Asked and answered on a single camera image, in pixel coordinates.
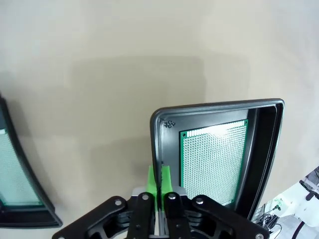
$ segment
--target screw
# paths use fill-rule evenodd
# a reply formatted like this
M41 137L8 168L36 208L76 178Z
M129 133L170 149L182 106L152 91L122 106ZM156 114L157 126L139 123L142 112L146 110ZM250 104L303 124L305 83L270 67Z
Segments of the screw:
M147 194L144 194L144 195L142 196L142 198L143 198L143 200L147 200L147 199L149 198L149 196L148 196Z
M116 206L119 206L119 205L121 205L121 204L122 204L121 200L119 200L119 199L115 200L115 205L116 205Z
M256 235L256 237L255 237L256 239L264 239L264 235L262 235L262 234L257 234Z
M203 204L204 200L202 198L196 198L196 203L197 204Z
M175 196L175 194L170 193L170 194L168 195L168 198L171 199L171 200L174 200L174 199L176 198L176 196Z

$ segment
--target beige table surface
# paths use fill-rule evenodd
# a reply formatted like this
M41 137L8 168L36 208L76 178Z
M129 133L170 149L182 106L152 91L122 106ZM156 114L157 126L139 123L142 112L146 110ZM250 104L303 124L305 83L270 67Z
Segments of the beige table surface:
M145 184L164 106L284 99L263 202L318 166L318 12L316 0L0 0L0 91L64 225Z

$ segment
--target silver screw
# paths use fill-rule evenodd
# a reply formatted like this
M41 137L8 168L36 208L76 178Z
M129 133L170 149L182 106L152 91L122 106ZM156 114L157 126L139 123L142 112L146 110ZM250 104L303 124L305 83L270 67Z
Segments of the silver screw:
M170 193L170 194L168 195L168 198L171 199L171 200L174 200L174 199L176 198L176 196L175 196L175 194Z
M119 206L119 205L121 205L121 204L122 204L121 200L119 200L119 199L115 200L115 205L116 205L116 206Z
M204 200L202 198L196 198L196 203L197 204L203 204Z
M144 195L142 196L142 198L143 198L143 200L147 200L147 199L149 199L149 196L148 196L147 194L144 194Z
M256 239L264 239L264 235L262 235L262 234L257 234L257 235L256 235Z

